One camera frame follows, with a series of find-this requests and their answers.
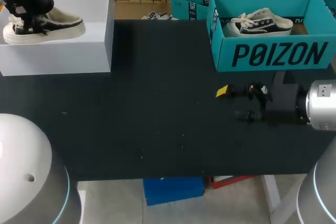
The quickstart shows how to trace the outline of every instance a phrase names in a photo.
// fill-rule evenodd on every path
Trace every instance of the yellow tag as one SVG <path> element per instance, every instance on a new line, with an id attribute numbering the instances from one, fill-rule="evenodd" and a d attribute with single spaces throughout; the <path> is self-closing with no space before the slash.
<path id="1" fill-rule="evenodd" d="M 227 87 L 228 87 L 228 85 L 226 85 L 226 86 L 222 87 L 221 89 L 219 89 L 219 90 L 217 91 L 217 95 L 216 95 L 216 97 L 220 97 L 221 95 L 226 94 Z"/>

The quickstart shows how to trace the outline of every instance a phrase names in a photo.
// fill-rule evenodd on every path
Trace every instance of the black and white sneaker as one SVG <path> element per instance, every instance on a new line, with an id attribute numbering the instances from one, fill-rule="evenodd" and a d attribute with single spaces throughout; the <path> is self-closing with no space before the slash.
<path id="1" fill-rule="evenodd" d="M 225 37 L 257 37 L 290 35 L 293 22 L 273 14 L 269 8 L 231 19 L 223 28 Z"/>
<path id="2" fill-rule="evenodd" d="M 46 15 L 24 23 L 20 18 L 10 17 L 4 27 L 4 40 L 8 44 L 36 44 L 51 40 L 77 38 L 85 33 L 83 19 L 53 8 Z"/>

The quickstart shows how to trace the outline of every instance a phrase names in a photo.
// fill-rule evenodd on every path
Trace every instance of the tile floor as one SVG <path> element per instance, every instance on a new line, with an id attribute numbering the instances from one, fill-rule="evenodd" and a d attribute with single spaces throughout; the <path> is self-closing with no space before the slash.
<path id="1" fill-rule="evenodd" d="M 283 197 L 299 175 L 277 175 Z M 205 190 L 203 197 L 148 207 L 142 180 L 80 182 L 86 190 L 83 224 L 269 224 L 260 177 L 220 189 Z M 287 224 L 300 224 L 296 214 Z"/>

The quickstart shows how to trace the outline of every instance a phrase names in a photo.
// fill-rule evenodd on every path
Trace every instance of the white box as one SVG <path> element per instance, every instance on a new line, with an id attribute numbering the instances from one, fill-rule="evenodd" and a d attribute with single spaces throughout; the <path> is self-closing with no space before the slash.
<path id="1" fill-rule="evenodd" d="M 113 0 L 54 0 L 55 6 L 81 16 L 86 32 L 74 39 L 31 45 L 8 45 L 0 36 L 3 76 L 110 72 L 113 43 Z M 0 13 L 0 31 L 10 13 Z"/>

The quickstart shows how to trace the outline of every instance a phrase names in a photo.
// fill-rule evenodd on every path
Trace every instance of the black tabletop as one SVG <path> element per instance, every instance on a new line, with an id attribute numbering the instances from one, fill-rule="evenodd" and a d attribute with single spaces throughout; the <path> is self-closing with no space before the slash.
<path id="1" fill-rule="evenodd" d="M 118 21 L 111 73 L 1 77 L 0 113 L 36 123 L 79 180 L 307 173 L 334 133 L 238 122 L 257 102 L 215 98 L 273 75 L 216 72 L 204 22 Z M 335 78 L 294 75 L 305 88 Z"/>

